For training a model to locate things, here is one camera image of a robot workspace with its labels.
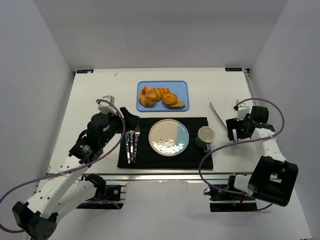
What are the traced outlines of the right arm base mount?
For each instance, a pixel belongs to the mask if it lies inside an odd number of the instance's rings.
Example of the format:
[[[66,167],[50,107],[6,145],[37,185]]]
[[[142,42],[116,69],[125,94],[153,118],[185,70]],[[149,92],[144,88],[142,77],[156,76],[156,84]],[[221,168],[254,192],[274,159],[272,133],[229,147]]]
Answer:
[[[236,174],[222,175],[217,179],[209,179],[208,182],[228,191],[241,192],[234,188]],[[255,199],[241,194],[234,194],[207,186],[203,194],[209,197],[209,206],[211,212],[256,212],[257,202]]]

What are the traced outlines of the metal tongs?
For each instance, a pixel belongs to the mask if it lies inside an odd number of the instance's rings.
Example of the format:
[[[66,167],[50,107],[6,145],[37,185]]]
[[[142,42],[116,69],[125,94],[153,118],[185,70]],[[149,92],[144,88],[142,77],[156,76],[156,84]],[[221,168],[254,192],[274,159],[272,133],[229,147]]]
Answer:
[[[214,114],[215,118],[218,120],[218,122],[220,123],[220,125],[223,127],[223,129],[225,130],[225,132],[227,133],[227,137],[229,136],[228,134],[228,129],[226,124],[223,122],[223,120],[220,118],[219,114],[217,113],[216,109],[214,108],[212,102],[209,103],[209,107],[212,111],[212,113]]]

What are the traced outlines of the orange bagel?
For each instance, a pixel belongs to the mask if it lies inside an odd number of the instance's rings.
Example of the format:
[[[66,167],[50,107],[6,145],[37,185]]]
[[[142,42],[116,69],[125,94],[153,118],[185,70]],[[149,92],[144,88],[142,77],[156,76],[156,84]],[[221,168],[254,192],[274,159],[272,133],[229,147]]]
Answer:
[[[172,105],[175,104],[178,101],[178,96],[174,93],[167,93],[164,94],[162,96],[162,101],[166,104],[166,105]]]

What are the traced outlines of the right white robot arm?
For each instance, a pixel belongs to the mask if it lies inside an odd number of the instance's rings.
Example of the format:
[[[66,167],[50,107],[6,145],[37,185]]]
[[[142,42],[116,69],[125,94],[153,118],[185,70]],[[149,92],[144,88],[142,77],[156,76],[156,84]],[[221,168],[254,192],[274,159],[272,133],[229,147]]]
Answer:
[[[235,118],[226,120],[227,137],[231,141],[254,140],[260,157],[251,176],[234,173],[228,178],[228,190],[285,207],[288,205],[298,176],[298,166],[281,153],[275,128],[268,123],[269,110],[263,106],[241,104],[234,108]]]

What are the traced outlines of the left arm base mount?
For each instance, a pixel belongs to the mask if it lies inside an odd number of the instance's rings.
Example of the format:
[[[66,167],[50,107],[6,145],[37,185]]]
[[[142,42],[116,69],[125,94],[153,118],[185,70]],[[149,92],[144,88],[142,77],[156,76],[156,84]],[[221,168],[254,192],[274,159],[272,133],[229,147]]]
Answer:
[[[77,209],[121,210],[126,199],[127,185],[120,181],[106,181],[105,190],[81,203]]]

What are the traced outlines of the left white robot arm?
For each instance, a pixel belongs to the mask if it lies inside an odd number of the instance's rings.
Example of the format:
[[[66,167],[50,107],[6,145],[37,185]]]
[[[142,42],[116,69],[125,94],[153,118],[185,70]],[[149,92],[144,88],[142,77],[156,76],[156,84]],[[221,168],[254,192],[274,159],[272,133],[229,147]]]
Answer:
[[[17,225],[33,240],[47,240],[57,228],[58,222],[84,201],[101,200],[106,193],[106,181],[91,173],[71,189],[90,164],[102,154],[104,147],[116,134],[134,130],[140,117],[129,113],[125,107],[121,114],[108,107],[91,117],[87,128],[69,150],[65,162],[44,187],[26,202],[18,201],[12,208]]]

